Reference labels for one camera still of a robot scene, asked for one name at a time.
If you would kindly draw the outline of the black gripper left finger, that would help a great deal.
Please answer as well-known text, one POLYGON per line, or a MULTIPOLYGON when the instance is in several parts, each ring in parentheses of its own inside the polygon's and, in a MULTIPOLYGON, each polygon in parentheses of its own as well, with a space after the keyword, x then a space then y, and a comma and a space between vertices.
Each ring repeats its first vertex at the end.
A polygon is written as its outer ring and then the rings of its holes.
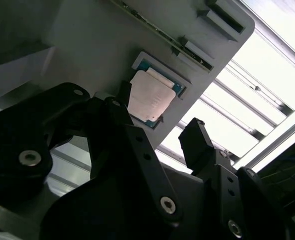
POLYGON ((86 137, 90 180, 114 169, 135 170, 152 187, 162 167, 127 110, 130 85, 101 100, 73 83, 63 83, 0 111, 0 231, 23 240, 42 240, 42 221, 51 200, 45 181, 53 168, 51 150, 73 136, 86 137))

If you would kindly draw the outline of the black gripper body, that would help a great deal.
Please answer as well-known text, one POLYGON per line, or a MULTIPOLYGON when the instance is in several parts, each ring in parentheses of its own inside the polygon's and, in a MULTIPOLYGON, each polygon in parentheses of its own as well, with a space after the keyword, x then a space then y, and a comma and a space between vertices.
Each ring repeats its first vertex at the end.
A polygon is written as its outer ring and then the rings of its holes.
POLYGON ((42 240, 195 240, 200 236, 204 184, 160 167, 149 187, 135 170, 113 169, 57 200, 42 223, 42 240))

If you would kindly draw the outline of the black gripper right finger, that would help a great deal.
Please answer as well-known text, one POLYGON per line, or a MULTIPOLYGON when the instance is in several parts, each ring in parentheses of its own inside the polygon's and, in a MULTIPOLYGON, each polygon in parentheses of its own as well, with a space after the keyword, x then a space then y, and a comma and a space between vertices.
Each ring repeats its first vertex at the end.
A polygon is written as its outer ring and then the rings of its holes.
POLYGON ((233 169, 214 147, 202 120, 193 118, 178 137, 187 167, 204 183, 205 238, 295 240, 295 222, 250 168, 233 169))

